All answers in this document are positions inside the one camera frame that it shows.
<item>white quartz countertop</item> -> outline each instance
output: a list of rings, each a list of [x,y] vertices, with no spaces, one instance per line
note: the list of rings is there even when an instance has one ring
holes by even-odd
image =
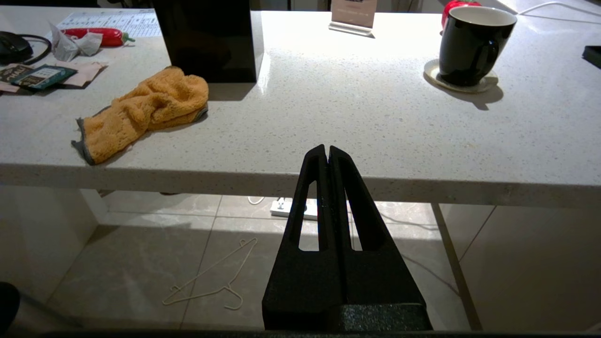
[[[72,11],[0,7],[0,30],[43,35]],[[499,87],[468,95],[423,78],[440,15],[377,13],[373,39],[329,31],[329,13],[262,15],[255,85],[211,85],[203,121],[150,133],[102,165],[71,147],[75,119],[169,65],[161,37],[75,59],[109,62],[84,90],[0,96],[0,183],[292,196],[305,152],[325,144],[352,156],[376,200],[601,202],[601,70],[581,58],[601,45],[600,25],[520,17],[494,68]]]

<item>power strip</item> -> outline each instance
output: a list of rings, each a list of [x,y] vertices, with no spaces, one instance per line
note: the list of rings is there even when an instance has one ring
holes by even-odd
[[[286,217],[290,215],[290,208],[292,207],[292,198],[285,200],[281,198],[271,203],[271,216]],[[317,221],[317,203],[305,205],[305,215],[303,218],[306,220]]]

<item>red chili pepper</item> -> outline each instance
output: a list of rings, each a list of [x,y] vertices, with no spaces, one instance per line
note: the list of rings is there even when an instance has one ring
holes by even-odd
[[[70,28],[63,29],[61,32],[77,38],[84,37],[88,32],[102,34],[100,44],[102,47],[117,47],[122,46],[126,41],[135,41],[127,33],[116,28]]]
[[[480,3],[472,0],[452,0],[446,6],[445,10],[442,11],[442,29],[445,29],[445,24],[447,23],[447,18],[449,16],[449,11],[454,9],[455,7],[461,6],[482,6]]]

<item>black mug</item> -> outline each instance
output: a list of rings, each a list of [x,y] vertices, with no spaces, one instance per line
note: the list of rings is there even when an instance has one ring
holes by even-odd
[[[442,33],[441,78],[458,86],[477,85],[492,70],[516,22],[515,15],[496,8],[451,9]]]

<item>orange towel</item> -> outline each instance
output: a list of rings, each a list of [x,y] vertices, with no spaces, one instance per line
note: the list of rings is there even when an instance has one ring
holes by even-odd
[[[89,164],[102,163],[147,131],[197,121],[207,111],[208,98],[203,78],[167,67],[98,114],[78,119],[82,139],[72,144]]]

